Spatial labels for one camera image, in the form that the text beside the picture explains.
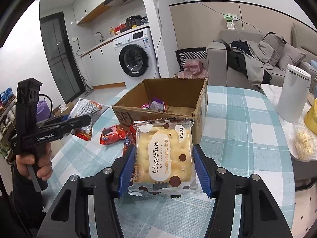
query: person's arm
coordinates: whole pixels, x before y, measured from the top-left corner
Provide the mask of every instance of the person's arm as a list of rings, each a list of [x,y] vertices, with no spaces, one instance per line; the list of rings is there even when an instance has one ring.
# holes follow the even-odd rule
[[[39,169],[37,176],[47,180],[52,175],[52,162],[50,160],[52,151],[51,144],[45,147],[45,154],[38,160]],[[13,192],[14,206],[26,228],[39,229],[45,217],[43,212],[43,201],[40,192],[36,192],[31,181],[27,165],[35,162],[33,155],[17,155],[13,168]]]

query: black and white patterned fabric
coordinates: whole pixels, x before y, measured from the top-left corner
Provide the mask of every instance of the black and white patterned fabric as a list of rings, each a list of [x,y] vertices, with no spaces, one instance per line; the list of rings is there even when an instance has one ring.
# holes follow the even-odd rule
[[[176,51],[177,61],[180,69],[183,70],[183,65],[186,59],[207,59],[206,47],[186,48]]]

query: washing machine door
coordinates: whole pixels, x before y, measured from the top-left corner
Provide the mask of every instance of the washing machine door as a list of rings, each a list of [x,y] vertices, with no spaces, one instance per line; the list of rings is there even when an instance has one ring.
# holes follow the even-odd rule
[[[131,77],[142,76],[149,66],[146,51],[138,45],[123,47],[119,55],[119,61],[123,71]]]

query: white cylindrical container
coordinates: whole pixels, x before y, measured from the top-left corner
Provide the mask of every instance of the white cylindrical container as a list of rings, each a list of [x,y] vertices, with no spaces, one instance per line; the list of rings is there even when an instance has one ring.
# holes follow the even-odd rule
[[[298,123],[303,112],[312,76],[304,70],[288,64],[282,93],[276,110],[290,123]]]

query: washing machine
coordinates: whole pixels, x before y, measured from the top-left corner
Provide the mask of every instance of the washing machine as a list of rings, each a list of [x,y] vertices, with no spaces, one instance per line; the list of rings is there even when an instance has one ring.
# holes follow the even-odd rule
[[[126,87],[134,87],[144,79],[160,77],[149,27],[118,37],[112,43],[119,67],[124,72]]]

